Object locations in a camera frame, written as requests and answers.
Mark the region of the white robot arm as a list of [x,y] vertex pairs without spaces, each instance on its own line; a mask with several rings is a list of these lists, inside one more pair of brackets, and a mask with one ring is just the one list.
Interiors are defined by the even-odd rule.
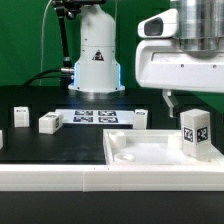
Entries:
[[[100,6],[82,8],[71,90],[92,99],[124,89],[115,27]],[[170,110],[177,105],[175,90],[224,93],[224,0],[170,0],[170,8],[140,22],[137,33],[136,81],[160,89]]]

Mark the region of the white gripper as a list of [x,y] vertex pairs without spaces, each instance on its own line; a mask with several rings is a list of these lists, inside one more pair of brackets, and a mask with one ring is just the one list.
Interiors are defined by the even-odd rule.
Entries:
[[176,118],[172,90],[224,93],[224,41],[215,51],[184,52],[174,39],[143,40],[136,49],[135,77],[141,87],[163,89],[169,117]]

